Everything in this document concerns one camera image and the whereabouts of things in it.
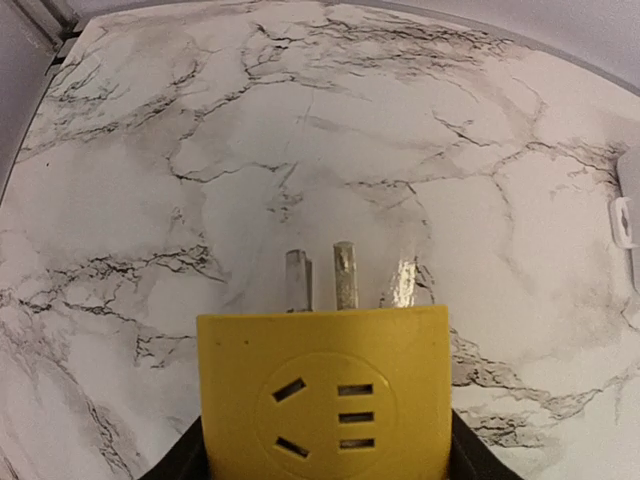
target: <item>socket hole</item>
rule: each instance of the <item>socket hole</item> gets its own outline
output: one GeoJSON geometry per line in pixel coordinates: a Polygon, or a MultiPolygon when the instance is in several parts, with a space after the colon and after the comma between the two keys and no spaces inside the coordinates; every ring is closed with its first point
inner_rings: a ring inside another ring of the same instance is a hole
{"type": "Polygon", "coordinates": [[[340,385],[338,395],[341,397],[351,397],[354,395],[373,395],[373,384],[362,385],[340,385]]]}
{"type": "Polygon", "coordinates": [[[286,438],[278,437],[276,440],[276,446],[286,450],[287,452],[293,453],[295,456],[300,458],[307,458],[309,456],[309,450],[290,442],[286,438]]]}
{"type": "Polygon", "coordinates": [[[285,385],[280,390],[273,392],[273,398],[276,399],[276,402],[281,402],[285,398],[289,398],[291,395],[298,393],[300,390],[307,386],[306,383],[302,380],[302,378],[298,378],[294,380],[288,385],[285,385]]]}
{"type": "Polygon", "coordinates": [[[340,423],[373,422],[373,412],[340,413],[338,419],[340,423]]]}
{"type": "Polygon", "coordinates": [[[360,448],[373,448],[375,446],[375,438],[355,438],[353,440],[340,440],[340,450],[356,450],[360,448]]]}

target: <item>white marble pattern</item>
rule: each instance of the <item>white marble pattern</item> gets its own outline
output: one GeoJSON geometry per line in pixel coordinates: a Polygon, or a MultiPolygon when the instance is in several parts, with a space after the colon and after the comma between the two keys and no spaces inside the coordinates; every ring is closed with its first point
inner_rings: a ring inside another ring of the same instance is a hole
{"type": "Polygon", "coordinates": [[[93,20],[0,208],[0,478],[141,475],[198,415],[195,315],[282,311],[296,247],[332,308],[342,239],[364,306],[407,265],[449,305],[454,406],[512,468],[637,478],[640,302],[607,202],[639,128],[595,75],[423,17],[93,20]]]}

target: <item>yellow plug adapter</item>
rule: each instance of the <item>yellow plug adapter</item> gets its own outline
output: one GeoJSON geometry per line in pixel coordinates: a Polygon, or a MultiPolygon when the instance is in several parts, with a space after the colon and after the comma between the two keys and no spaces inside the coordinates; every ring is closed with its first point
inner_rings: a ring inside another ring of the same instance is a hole
{"type": "Polygon", "coordinates": [[[203,315],[198,352],[216,480],[447,478],[446,307],[203,315]]]}

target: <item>circular socket recess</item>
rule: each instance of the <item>circular socket recess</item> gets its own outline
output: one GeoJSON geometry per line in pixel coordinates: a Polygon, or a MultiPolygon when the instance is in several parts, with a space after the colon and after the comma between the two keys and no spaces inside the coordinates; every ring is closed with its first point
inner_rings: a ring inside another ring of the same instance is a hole
{"type": "Polygon", "coordinates": [[[300,478],[363,473],[395,440],[389,382],[365,361],[339,353],[295,358],[267,381],[255,427],[267,455],[300,478]]]}

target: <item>gray wall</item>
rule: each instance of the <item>gray wall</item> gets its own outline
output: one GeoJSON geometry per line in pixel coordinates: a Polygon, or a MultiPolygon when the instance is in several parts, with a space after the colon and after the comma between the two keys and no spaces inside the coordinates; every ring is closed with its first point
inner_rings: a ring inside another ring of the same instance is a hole
{"type": "Polygon", "coordinates": [[[53,56],[24,18],[0,0],[0,195],[29,122],[48,84],[53,56]]]}

